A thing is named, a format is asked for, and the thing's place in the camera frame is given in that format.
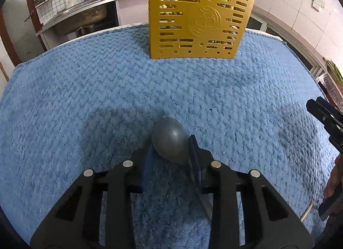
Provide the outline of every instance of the blue textured cloth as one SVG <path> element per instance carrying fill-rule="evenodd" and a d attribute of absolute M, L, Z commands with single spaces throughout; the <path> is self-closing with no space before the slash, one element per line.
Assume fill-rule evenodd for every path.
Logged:
<path fill-rule="evenodd" d="M 149 28 L 107 31 L 21 64 L 0 102 L 0 205 L 29 241 L 86 168 L 107 170 L 177 119 L 233 170 L 260 170 L 297 215 L 322 191 L 337 155 L 306 111 L 323 96 L 285 43 L 245 32 L 234 60 L 149 57 Z M 156 157 L 133 195 L 138 248 L 207 248 L 210 223 L 175 164 Z M 316 237 L 318 213 L 305 220 Z"/>

